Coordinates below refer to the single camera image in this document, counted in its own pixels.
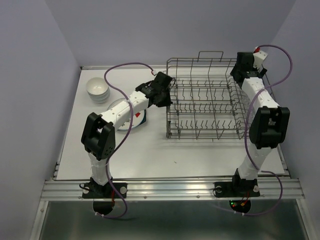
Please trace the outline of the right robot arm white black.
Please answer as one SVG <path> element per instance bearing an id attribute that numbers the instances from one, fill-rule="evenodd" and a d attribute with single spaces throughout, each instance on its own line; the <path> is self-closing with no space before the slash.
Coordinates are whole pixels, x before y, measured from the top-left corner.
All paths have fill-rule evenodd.
<path id="1" fill-rule="evenodd" d="M 258 173 L 268 155 L 285 140 L 290 110 L 281 107 L 264 84 L 267 72 L 263 62 L 267 53 L 261 50 L 238 52 L 230 74 L 250 101 L 245 119 L 246 157 L 230 182 L 231 192 L 242 195 L 258 192 Z"/>

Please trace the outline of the white ribbed bowl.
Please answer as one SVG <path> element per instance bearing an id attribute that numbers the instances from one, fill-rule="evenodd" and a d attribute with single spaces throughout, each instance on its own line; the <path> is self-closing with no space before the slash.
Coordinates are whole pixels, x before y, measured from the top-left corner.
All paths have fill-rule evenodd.
<path id="1" fill-rule="evenodd" d="M 107 89 L 109 89 L 109 86 L 103 78 L 94 77 L 87 81 L 85 88 L 87 92 L 98 95 L 104 93 Z"/>
<path id="2" fill-rule="evenodd" d="M 104 99 L 107 99 L 110 96 L 110 89 L 108 88 L 105 92 L 101 94 L 93 94 L 90 92 L 87 92 L 89 97 L 93 100 L 102 101 Z"/>
<path id="3" fill-rule="evenodd" d="M 89 95 L 90 99 L 95 103 L 105 103 L 110 96 L 110 92 L 106 91 L 105 93 L 100 94 L 100 95 L 94 95 L 94 94 L 89 93 L 88 95 Z"/>

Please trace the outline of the white plate red strawberries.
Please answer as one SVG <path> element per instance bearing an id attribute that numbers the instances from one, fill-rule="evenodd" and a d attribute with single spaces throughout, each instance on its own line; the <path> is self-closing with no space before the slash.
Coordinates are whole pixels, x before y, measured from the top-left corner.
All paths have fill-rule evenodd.
<path id="1" fill-rule="evenodd" d="M 140 126 L 140 123 L 143 119 L 143 113 L 144 113 L 144 110 L 140 111 L 134 115 L 133 123 L 132 123 L 132 127 L 131 127 L 132 129 Z M 130 124 L 131 124 L 131 120 L 129 119 L 118 128 L 118 131 L 127 131 L 130 128 Z"/>

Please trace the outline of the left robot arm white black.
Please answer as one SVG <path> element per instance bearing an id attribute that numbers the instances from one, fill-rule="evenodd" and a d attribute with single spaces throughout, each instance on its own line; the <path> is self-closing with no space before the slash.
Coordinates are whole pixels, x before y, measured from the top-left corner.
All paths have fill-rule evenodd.
<path id="1" fill-rule="evenodd" d="M 170 106 L 170 85 L 175 79 L 159 72 L 154 80 L 140 84 L 117 105 L 109 110 L 88 115 L 81 136 L 81 143 L 88 153 L 91 164 L 90 182 L 80 187 L 85 194 L 95 193 L 106 197 L 111 193 L 111 174 L 106 170 L 108 160 L 116 149 L 116 131 L 127 121 L 152 105 L 158 108 Z"/>

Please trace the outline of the white plate blue stripes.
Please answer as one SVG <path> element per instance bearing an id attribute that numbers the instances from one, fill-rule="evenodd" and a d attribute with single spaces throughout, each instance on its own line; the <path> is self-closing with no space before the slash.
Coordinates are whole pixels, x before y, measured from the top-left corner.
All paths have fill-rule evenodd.
<path id="1" fill-rule="evenodd" d="M 107 110 L 112 109 L 113 107 L 115 107 L 115 106 L 118 105 L 119 103 L 123 102 L 124 100 L 125 100 L 125 98 L 119 98 L 119 99 L 115 100 L 114 102 L 112 102 L 112 103 L 108 106 Z"/>

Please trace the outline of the dark teal square plate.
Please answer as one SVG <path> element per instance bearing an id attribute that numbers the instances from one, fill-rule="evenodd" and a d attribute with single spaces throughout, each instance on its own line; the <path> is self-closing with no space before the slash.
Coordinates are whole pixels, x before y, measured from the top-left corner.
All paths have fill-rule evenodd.
<path id="1" fill-rule="evenodd" d="M 147 110 L 145 109 L 143 111 L 143 118 L 142 121 L 140 122 L 140 125 L 143 125 L 147 121 Z"/>

